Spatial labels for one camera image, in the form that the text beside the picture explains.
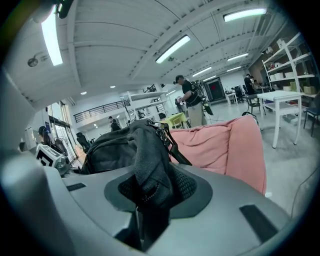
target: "white table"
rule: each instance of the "white table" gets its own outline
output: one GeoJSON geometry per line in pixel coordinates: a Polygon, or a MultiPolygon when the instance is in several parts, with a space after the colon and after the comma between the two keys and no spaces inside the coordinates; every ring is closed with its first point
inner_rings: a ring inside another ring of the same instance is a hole
{"type": "Polygon", "coordinates": [[[229,93],[229,94],[224,93],[224,94],[225,94],[226,100],[228,101],[229,106],[231,106],[230,99],[229,99],[230,96],[232,96],[234,98],[234,102],[236,102],[236,104],[238,105],[237,96],[236,96],[235,92],[229,93]]]}
{"type": "MultiPolygon", "coordinates": [[[[298,123],[296,126],[296,135],[294,140],[294,145],[297,145],[298,137],[300,133],[300,124],[301,124],[301,93],[294,91],[283,91],[276,90],[266,93],[258,94],[257,97],[261,99],[261,103],[264,107],[268,107],[275,111],[275,131],[273,137],[272,147],[275,149],[277,147],[277,141],[279,136],[279,128],[280,128],[280,116],[287,114],[299,114],[298,123]],[[264,100],[272,101],[272,103],[264,103],[264,100]],[[286,104],[286,101],[298,100],[297,105],[286,104]]],[[[261,122],[260,122],[261,130],[264,129],[264,115],[261,111],[261,122]]]]}

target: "dark pants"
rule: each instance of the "dark pants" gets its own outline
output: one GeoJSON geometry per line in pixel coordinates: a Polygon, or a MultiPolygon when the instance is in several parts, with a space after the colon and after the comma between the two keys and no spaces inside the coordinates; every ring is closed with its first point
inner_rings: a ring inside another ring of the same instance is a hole
{"type": "Polygon", "coordinates": [[[246,85],[245,87],[246,87],[246,90],[248,91],[248,95],[256,94],[255,90],[252,88],[251,85],[246,85]]]}

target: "black shirt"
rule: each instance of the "black shirt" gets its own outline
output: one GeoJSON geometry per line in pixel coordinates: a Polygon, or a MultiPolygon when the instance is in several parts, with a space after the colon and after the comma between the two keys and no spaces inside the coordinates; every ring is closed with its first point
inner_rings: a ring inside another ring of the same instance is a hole
{"type": "Polygon", "coordinates": [[[187,107],[195,106],[201,102],[201,98],[198,97],[198,92],[197,92],[195,86],[192,85],[188,80],[183,81],[182,91],[184,94],[186,94],[189,91],[192,92],[192,95],[188,99],[185,100],[187,107]]]}
{"type": "Polygon", "coordinates": [[[245,86],[246,86],[247,88],[248,88],[248,86],[252,87],[252,85],[251,85],[251,80],[250,80],[249,77],[246,77],[246,78],[244,79],[244,83],[245,83],[245,86]]]}

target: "table leg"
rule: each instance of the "table leg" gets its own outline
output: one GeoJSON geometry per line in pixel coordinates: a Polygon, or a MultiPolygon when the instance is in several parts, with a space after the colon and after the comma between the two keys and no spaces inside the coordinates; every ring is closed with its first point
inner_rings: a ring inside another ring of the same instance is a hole
{"type": "Polygon", "coordinates": [[[280,103],[278,100],[276,100],[275,101],[275,131],[274,131],[274,137],[273,137],[273,143],[272,143],[272,147],[274,149],[277,147],[279,128],[280,128],[280,103]]]}
{"type": "MultiPolygon", "coordinates": [[[[264,99],[262,98],[261,99],[261,106],[263,107],[263,105],[264,105],[264,99]]],[[[264,119],[265,119],[265,117],[264,117],[264,114],[263,114],[262,111],[260,111],[260,115],[261,115],[260,129],[263,130],[264,129],[264,119]]]]}
{"type": "Polygon", "coordinates": [[[298,99],[298,108],[299,108],[299,117],[298,117],[298,123],[296,124],[296,135],[294,140],[294,145],[297,145],[298,137],[300,133],[300,126],[301,126],[301,115],[302,115],[302,104],[301,104],[301,97],[298,99]]]}
{"type": "Polygon", "coordinates": [[[230,102],[229,96],[226,95],[225,98],[226,98],[226,101],[228,102],[228,105],[231,106],[231,102],[230,102]]]}

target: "black slot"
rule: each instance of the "black slot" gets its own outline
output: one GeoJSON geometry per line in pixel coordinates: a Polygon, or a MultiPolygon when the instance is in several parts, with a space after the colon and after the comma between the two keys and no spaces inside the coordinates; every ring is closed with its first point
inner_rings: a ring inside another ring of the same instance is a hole
{"type": "Polygon", "coordinates": [[[278,232],[276,227],[255,205],[245,205],[239,209],[261,243],[266,242],[278,232]]]}
{"type": "Polygon", "coordinates": [[[69,192],[71,192],[71,191],[74,191],[74,190],[82,189],[84,187],[86,187],[85,184],[77,183],[77,184],[73,184],[73,185],[67,186],[66,188],[68,189],[69,192]]]}

